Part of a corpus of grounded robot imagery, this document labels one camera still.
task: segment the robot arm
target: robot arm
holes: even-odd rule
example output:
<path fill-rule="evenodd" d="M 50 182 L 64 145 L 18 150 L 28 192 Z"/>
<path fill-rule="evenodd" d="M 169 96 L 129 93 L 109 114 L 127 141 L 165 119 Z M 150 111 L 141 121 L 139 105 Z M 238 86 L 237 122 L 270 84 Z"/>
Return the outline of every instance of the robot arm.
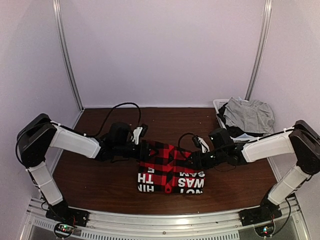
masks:
<path fill-rule="evenodd" d="M 47 217 L 64 220 L 74 217 L 79 226 L 86 225 L 88 212 L 69 208 L 63 195 L 45 163 L 49 147 L 60 148 L 84 155 L 98 161 L 113 159 L 114 156 L 132 157 L 138 160 L 149 154 L 149 148 L 139 143 L 147 130 L 146 125 L 131 131 L 130 126 L 117 122 L 101 138 L 90 137 L 52 122 L 46 114 L 40 114 L 17 137 L 17 147 L 21 163 L 30 173 L 36 186 L 42 192 L 49 211 Z M 320 172 L 320 137 L 304 121 L 283 133 L 262 137 L 255 142 L 234 143 L 227 130 L 217 129 L 209 135 L 215 147 L 209 146 L 198 138 L 201 151 L 187 159 L 194 169 L 210 169 L 220 163 L 244 165 L 266 157 L 295 153 L 297 164 L 263 198 L 257 208 L 240 212 L 242 225 L 268 221 L 271 216 L 280 217 L 278 205 L 297 190 L 312 175 Z"/>
<path fill-rule="evenodd" d="M 45 163 L 49 147 L 64 149 L 97 161 L 110 160 L 117 155 L 138 158 L 143 153 L 144 146 L 136 143 L 147 129 L 148 126 L 143 124 L 132 132 L 129 125 L 117 122 L 111 126 L 109 133 L 95 138 L 53 122 L 44 113 L 30 122 L 18 134 L 16 150 L 19 150 L 20 162 L 48 203 L 46 216 L 72 224 L 75 219 L 78 226 L 85 226 L 88 218 L 88 212 L 69 208 L 64 200 Z"/>

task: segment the white laundry basket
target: white laundry basket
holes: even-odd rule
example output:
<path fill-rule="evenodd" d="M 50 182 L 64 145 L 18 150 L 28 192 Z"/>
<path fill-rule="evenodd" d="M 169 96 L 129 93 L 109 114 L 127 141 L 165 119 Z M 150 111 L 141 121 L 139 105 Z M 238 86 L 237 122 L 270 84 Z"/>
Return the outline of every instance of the white laundry basket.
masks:
<path fill-rule="evenodd" d="M 215 112 L 216 114 L 219 113 L 219 109 L 226 104 L 227 102 L 229 102 L 229 99 L 215 99 L 213 100 L 213 106 L 215 108 Z M 216 119 L 218 120 L 218 123 L 220 125 L 221 128 L 227 129 L 225 124 L 222 122 L 222 120 L 220 119 L 220 117 L 216 116 Z M 256 140 L 257 138 L 254 136 L 243 136 L 243 137 L 236 137 L 233 138 L 231 137 L 231 139 L 237 143 L 237 142 L 247 142 L 247 141 L 251 141 L 251 140 Z"/>

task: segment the white plastic cover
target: white plastic cover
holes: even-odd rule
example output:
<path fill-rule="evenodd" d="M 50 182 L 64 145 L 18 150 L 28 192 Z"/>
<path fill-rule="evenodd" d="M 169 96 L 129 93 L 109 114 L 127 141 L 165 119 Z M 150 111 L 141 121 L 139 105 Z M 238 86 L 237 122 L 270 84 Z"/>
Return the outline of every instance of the white plastic cover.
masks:
<path fill-rule="evenodd" d="M 57 131 L 50 147 L 81 154 L 90 159 L 95 158 L 99 153 L 101 147 L 96 139 L 79 135 L 60 126 L 55 125 L 55 127 Z"/>
<path fill-rule="evenodd" d="M 35 167 L 29 167 L 28 171 L 50 205 L 56 205 L 63 200 L 63 196 L 45 162 L 41 162 Z"/>
<path fill-rule="evenodd" d="M 245 160 L 252 163 L 271 156 L 295 153 L 289 139 L 290 133 L 284 132 L 244 145 L 242 154 Z"/>
<path fill-rule="evenodd" d="M 268 200 L 275 205 L 279 205 L 309 177 L 310 175 L 304 173 L 299 166 L 294 166 L 273 186 L 269 192 Z"/>

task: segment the metal frame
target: metal frame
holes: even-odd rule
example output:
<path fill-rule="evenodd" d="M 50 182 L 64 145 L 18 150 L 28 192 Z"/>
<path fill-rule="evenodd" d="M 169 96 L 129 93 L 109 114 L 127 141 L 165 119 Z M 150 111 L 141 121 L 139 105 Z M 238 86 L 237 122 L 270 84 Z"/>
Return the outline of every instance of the metal frame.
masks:
<path fill-rule="evenodd" d="M 248 89 L 246 91 L 245 100 L 250 100 L 257 77 L 258 77 L 258 72 L 259 72 L 261 61 L 262 61 L 262 54 L 267 42 L 267 36 L 268 36 L 270 21 L 271 21 L 271 13 L 272 13 L 272 0 L 265 0 L 258 49 L 255 56 L 255 61 L 254 61 L 254 65 L 251 73 L 250 82 L 248 85 Z"/>
<path fill-rule="evenodd" d="M 27 240 L 31 228 L 38 226 L 50 230 L 55 222 L 45 217 L 46 211 L 41 208 L 42 200 L 32 198 L 27 209 L 28 218 L 20 234 L 21 240 Z M 295 228 L 299 240 L 310 240 L 306 223 L 300 206 L 295 197 L 289 199 Z M 286 219 L 289 207 L 286 202 L 280 204 L 283 216 Z M 212 236 L 233 234 L 239 230 L 252 228 L 253 225 L 243 227 L 239 218 L 240 209 L 215 213 L 181 214 L 181 215 L 132 215 L 89 211 L 86 227 L 77 227 L 75 237 L 80 239 L 205 239 Z"/>
<path fill-rule="evenodd" d="M 79 111 L 82 111 L 84 109 L 84 106 L 81 102 L 80 94 L 75 81 L 74 72 L 72 70 L 72 66 L 70 62 L 69 52 L 67 48 L 67 41 L 66 41 L 66 36 L 64 31 L 64 25 L 62 20 L 61 8 L 60 8 L 60 0 L 52 0 L 52 3 L 53 3 L 54 16 L 55 16 L 57 29 L 58 29 L 58 35 L 59 35 L 65 69 L 68 75 L 68 79 L 71 85 L 71 90 L 72 90 L 77 108 L 79 109 Z"/>

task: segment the metal base plate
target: metal base plate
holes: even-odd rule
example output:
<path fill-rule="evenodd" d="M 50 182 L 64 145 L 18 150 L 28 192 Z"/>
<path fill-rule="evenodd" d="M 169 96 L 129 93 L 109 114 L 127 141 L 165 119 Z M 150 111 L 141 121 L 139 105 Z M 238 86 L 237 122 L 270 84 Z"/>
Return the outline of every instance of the metal base plate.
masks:
<path fill-rule="evenodd" d="M 74 209 L 74 208 L 68 208 L 68 210 L 71 212 L 71 214 L 75 217 L 75 225 L 80 226 L 80 227 L 86 227 L 87 226 L 87 221 L 88 221 L 88 216 L 89 212 L 85 210 L 79 210 L 79 209 Z M 53 219 L 55 221 L 60 222 L 61 219 L 50 209 L 46 211 L 45 217 L 48 219 Z M 73 226 L 74 225 L 74 219 L 68 219 L 64 221 L 66 224 Z"/>
<path fill-rule="evenodd" d="M 244 209 L 239 212 L 239 215 L 242 226 L 248 226 L 271 221 L 272 216 L 274 219 L 280 218 L 282 213 L 280 209 L 275 209 L 272 211 L 272 213 L 268 211 L 265 212 L 263 207 L 258 206 L 255 208 Z"/>
<path fill-rule="evenodd" d="M 44 239 L 43 235 L 40 238 L 29 238 L 33 227 L 38 226 L 53 231 L 57 224 L 57 221 L 46 218 L 47 210 L 42 208 L 42 203 L 43 200 L 36 198 L 31 200 L 27 209 L 28 218 L 20 231 L 21 240 Z M 291 219 L 294 220 L 290 220 L 291 223 L 298 229 L 300 240 L 308 240 L 308 230 L 297 200 L 290 198 L 289 203 L 291 205 Z M 289 207 L 286 202 L 281 203 L 279 207 L 283 214 L 279 221 L 283 223 L 288 216 Z M 258 237 L 253 231 L 253 225 L 242 226 L 239 209 L 183 215 L 132 215 L 87 211 L 89 215 L 86 227 L 78 226 L 70 239 L 79 237 L 84 240 L 112 240 L 113 238 L 118 240 L 222 240 L 223 238 L 236 240 Z M 247 229 L 250 230 L 249 235 L 245 234 Z"/>

